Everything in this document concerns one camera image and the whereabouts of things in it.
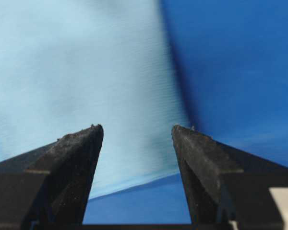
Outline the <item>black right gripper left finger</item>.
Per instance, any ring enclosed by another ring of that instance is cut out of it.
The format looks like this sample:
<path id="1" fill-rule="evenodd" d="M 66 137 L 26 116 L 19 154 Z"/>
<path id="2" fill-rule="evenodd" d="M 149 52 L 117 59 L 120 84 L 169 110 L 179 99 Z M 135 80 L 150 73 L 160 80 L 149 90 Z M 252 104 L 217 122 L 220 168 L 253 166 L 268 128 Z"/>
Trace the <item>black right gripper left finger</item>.
<path id="1" fill-rule="evenodd" d="M 0 162 L 0 230 L 78 229 L 104 130 L 90 126 Z"/>

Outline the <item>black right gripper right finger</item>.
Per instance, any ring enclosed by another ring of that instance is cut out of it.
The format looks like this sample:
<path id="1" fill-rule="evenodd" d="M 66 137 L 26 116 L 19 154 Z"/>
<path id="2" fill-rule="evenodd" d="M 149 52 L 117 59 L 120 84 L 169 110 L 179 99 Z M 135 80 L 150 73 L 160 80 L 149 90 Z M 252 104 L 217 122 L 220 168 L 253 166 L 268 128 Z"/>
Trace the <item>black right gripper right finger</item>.
<path id="1" fill-rule="evenodd" d="M 179 125 L 171 133 L 193 225 L 288 230 L 288 167 Z"/>

